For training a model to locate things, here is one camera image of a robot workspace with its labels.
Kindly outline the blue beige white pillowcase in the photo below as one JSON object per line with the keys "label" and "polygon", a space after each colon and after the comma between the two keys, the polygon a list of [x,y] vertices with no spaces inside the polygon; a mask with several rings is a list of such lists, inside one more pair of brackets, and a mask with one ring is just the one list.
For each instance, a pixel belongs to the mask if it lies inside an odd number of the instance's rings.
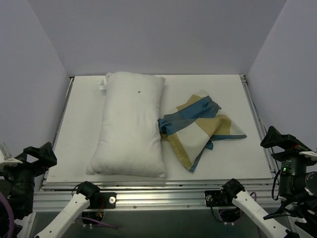
{"label": "blue beige white pillowcase", "polygon": [[210,95],[200,90],[186,103],[158,120],[162,139],[169,142],[180,163],[193,173],[213,142],[247,138],[245,132]]}

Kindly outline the white pillow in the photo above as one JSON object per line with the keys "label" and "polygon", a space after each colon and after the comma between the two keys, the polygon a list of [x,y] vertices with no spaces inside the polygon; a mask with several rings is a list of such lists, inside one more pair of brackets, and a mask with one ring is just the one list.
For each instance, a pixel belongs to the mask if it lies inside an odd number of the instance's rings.
{"label": "white pillow", "polygon": [[131,72],[108,73],[97,147],[88,175],[165,177],[159,132],[165,78]]}

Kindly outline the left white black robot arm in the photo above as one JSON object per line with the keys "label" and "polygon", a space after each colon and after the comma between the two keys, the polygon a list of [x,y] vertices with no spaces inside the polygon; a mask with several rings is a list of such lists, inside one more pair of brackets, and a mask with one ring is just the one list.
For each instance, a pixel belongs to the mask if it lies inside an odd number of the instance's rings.
{"label": "left white black robot arm", "polygon": [[[0,236],[15,238],[22,220],[33,212],[35,178],[57,165],[52,144],[27,147],[14,157],[7,145],[0,145]],[[76,192],[63,210],[36,236],[38,238],[60,238],[87,208],[94,208],[100,201],[100,189],[85,181],[76,186]]]}

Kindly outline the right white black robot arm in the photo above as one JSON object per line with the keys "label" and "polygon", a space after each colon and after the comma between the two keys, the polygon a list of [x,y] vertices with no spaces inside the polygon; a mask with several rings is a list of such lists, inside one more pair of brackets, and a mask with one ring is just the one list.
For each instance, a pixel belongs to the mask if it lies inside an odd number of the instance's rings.
{"label": "right white black robot arm", "polygon": [[278,188],[275,201],[280,207],[269,214],[236,179],[231,179],[220,189],[224,204],[234,205],[246,214],[269,238],[298,238],[299,234],[281,225],[276,218],[298,218],[295,225],[312,237],[317,236],[317,174],[307,172],[308,166],[317,163],[317,154],[291,134],[281,134],[270,126],[260,145],[267,149],[279,147],[272,157],[281,163],[273,179],[273,188]]}

